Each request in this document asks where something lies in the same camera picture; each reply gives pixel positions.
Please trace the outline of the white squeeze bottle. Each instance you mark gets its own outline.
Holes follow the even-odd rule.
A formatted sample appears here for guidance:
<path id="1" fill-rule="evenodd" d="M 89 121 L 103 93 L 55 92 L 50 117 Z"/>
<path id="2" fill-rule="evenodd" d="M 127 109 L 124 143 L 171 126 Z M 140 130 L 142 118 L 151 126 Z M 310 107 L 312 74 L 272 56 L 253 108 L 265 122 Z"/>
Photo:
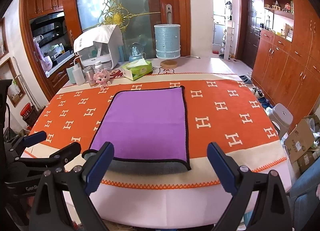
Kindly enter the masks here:
<path id="1" fill-rule="evenodd" d="M 76 62 L 76 60 L 74 60 L 74 66 L 73 66 L 73 77 L 75 80 L 75 83 L 77 85 L 83 85 L 85 83 L 85 78 L 84 78 L 84 74 L 82 72 L 82 68 L 81 66 Z"/>

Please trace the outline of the wooden cabinet unit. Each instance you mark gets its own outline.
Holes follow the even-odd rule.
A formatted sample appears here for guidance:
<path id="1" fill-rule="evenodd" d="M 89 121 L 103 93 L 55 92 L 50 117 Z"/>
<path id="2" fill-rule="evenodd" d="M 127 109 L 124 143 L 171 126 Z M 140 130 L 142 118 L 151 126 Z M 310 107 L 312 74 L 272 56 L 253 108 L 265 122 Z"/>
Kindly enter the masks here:
<path id="1" fill-rule="evenodd" d="M 262 30 L 252 79 L 290 111 L 294 129 L 319 100 L 319 16 L 308 0 L 264 0 L 264 7 L 293 25 Z"/>

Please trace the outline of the purple and grey towel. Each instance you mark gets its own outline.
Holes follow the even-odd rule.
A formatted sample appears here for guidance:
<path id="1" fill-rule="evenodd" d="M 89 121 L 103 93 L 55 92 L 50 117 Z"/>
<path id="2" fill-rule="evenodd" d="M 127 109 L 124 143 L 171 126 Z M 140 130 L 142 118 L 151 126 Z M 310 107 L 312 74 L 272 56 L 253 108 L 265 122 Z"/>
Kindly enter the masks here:
<path id="1" fill-rule="evenodd" d="M 191 170 L 184 92 L 184 86 L 117 92 L 82 157 L 110 142 L 116 161 L 180 163 Z"/>

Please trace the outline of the red bucket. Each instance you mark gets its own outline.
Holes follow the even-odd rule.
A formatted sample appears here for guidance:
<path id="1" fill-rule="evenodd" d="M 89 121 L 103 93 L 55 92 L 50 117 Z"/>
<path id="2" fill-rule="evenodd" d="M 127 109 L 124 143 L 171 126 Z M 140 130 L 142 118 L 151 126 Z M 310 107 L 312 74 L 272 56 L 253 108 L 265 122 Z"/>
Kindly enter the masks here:
<path id="1" fill-rule="evenodd" d="M 30 104 L 30 102 L 28 102 L 20 111 L 20 116 L 23 118 L 26 118 L 30 115 L 32 110 L 33 110 L 33 106 Z"/>

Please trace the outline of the glass sliding door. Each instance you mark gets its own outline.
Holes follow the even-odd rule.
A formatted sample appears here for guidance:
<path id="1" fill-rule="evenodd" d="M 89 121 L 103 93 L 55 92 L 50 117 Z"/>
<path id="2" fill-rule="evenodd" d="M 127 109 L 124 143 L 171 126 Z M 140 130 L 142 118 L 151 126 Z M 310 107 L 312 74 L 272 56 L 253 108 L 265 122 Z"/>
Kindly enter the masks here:
<path id="1" fill-rule="evenodd" d="M 146 56 L 156 56 L 154 26 L 180 25 L 181 55 L 190 54 L 190 0 L 62 0 L 67 35 L 71 42 L 99 25 L 117 25 L 123 37 L 121 57 L 129 58 L 129 46 L 140 43 Z"/>

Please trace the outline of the cardboard box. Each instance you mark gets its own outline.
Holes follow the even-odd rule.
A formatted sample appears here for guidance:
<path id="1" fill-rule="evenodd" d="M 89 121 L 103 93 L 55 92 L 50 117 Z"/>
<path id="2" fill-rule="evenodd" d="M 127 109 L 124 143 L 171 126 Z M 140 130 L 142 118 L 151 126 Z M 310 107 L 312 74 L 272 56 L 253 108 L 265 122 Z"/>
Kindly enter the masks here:
<path id="1" fill-rule="evenodd" d="M 292 165 L 305 172 L 319 158 L 319 118 L 304 117 L 284 142 Z"/>

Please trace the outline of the teal cup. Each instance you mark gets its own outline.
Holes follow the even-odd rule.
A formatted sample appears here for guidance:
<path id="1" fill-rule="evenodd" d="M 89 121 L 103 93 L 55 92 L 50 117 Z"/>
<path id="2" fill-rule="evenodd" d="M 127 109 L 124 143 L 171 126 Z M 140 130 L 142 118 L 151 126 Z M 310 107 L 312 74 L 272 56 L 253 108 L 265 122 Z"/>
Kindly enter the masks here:
<path id="1" fill-rule="evenodd" d="M 73 75 L 73 70 L 74 70 L 74 67 L 70 67 L 70 68 L 66 69 L 67 75 L 68 75 L 68 78 L 69 78 L 69 82 L 71 84 L 76 84 L 76 81 L 75 81 L 75 78 L 74 78 L 74 75 Z"/>

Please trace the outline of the grey plastic stool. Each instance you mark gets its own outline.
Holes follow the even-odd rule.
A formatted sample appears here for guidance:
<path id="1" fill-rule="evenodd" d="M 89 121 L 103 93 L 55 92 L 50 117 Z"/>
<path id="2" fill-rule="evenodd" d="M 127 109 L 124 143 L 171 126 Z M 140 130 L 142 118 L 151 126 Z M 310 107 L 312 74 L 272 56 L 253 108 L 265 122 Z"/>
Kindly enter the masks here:
<path id="1" fill-rule="evenodd" d="M 289 130 L 293 122 L 293 115 L 284 105 L 278 103 L 269 111 L 268 117 L 276 125 L 279 139 L 281 139 Z"/>

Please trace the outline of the pink toy figure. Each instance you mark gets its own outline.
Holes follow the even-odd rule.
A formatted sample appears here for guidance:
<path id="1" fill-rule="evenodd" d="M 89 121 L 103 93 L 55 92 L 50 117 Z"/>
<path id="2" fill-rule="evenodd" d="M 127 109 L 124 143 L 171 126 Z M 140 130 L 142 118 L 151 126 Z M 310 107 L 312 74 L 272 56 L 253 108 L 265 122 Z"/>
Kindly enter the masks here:
<path id="1" fill-rule="evenodd" d="M 100 86 L 100 89 L 105 89 L 111 85 L 110 73 L 105 69 L 96 72 L 93 75 L 93 79 Z"/>

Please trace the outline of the blue cylindrical table lamp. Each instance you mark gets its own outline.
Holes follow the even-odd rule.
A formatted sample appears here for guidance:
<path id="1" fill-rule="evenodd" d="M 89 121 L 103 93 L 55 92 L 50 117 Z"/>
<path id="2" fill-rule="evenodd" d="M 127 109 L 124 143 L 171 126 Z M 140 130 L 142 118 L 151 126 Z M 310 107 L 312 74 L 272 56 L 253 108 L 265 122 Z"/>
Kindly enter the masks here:
<path id="1" fill-rule="evenodd" d="M 177 67 L 177 59 L 181 57 L 179 24 L 154 25 L 156 57 L 161 60 L 163 69 Z"/>

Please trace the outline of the green tissue pack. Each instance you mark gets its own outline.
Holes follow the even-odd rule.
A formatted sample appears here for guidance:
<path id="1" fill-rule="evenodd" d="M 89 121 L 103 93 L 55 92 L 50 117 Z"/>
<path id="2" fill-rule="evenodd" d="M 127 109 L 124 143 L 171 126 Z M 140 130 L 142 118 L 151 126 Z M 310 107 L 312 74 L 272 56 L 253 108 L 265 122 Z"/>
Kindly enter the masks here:
<path id="1" fill-rule="evenodd" d="M 132 81 L 141 78 L 144 75 L 152 73 L 152 63 L 145 59 L 138 59 L 121 66 L 123 75 Z"/>

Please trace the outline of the white pill bottle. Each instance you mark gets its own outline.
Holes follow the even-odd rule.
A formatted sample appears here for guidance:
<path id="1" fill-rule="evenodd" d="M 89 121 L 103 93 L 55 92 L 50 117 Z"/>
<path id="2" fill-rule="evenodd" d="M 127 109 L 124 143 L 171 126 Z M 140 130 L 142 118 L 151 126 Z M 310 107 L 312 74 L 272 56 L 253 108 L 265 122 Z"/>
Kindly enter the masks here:
<path id="1" fill-rule="evenodd" d="M 96 61 L 94 64 L 94 71 L 95 73 L 99 73 L 104 69 L 103 64 L 100 61 Z"/>

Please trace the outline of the orange H-pattern blanket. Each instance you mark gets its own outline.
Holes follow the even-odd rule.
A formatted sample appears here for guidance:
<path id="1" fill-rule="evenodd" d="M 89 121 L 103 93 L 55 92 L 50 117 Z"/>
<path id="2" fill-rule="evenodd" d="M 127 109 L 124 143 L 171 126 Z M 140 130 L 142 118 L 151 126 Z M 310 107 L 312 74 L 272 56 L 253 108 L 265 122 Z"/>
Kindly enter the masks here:
<path id="1" fill-rule="evenodd" d="M 146 75 L 114 79 L 104 89 L 88 84 L 60 89 L 37 119 L 33 133 L 44 141 L 25 155 L 48 157 L 70 143 L 83 151 L 109 141 L 114 160 L 152 165 L 173 163 L 180 172 L 144 177 L 109 170 L 102 182 L 133 189 L 188 189 L 217 185 L 207 159 L 216 142 L 238 165 L 260 172 L 286 161 L 270 119 L 236 74 Z"/>

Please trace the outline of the blue snow globe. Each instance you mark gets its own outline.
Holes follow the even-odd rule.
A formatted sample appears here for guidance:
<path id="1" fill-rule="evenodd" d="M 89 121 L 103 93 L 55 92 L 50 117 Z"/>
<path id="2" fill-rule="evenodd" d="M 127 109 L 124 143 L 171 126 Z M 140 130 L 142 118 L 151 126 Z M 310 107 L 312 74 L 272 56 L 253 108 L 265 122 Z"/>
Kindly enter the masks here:
<path id="1" fill-rule="evenodd" d="M 139 59 L 146 59 L 146 53 L 144 52 L 144 48 L 138 42 L 134 42 L 130 45 L 130 52 L 131 55 L 129 56 L 129 62 L 133 62 Z"/>

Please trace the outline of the dark wooden entry door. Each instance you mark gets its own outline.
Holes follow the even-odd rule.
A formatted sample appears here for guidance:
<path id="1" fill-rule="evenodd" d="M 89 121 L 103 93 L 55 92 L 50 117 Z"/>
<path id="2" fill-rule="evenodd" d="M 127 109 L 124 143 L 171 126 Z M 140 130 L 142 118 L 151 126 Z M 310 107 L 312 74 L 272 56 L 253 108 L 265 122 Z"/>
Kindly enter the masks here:
<path id="1" fill-rule="evenodd" d="M 253 69 L 260 40 L 260 23 L 263 18 L 263 0 L 247 0 L 246 36 L 242 61 Z"/>

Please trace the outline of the white printed tablecloth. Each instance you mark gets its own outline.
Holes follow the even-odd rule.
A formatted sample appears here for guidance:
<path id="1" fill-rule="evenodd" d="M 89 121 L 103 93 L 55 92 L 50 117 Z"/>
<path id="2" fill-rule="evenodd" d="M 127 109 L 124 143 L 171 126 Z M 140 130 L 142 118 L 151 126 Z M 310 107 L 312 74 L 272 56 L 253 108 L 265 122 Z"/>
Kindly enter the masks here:
<path id="1" fill-rule="evenodd" d="M 251 69 L 241 63 L 221 61 L 219 58 L 196 59 L 184 57 L 178 61 L 175 73 L 244 74 Z M 260 173 L 276 170 L 285 191 L 291 188 L 289 158 L 281 142 L 284 161 L 263 169 Z M 210 185 L 186 189 L 130 189 L 114 185 L 100 184 L 90 195 L 101 217 L 128 226 L 151 228 L 191 228 L 216 223 L 227 207 L 231 195 L 222 185 Z"/>

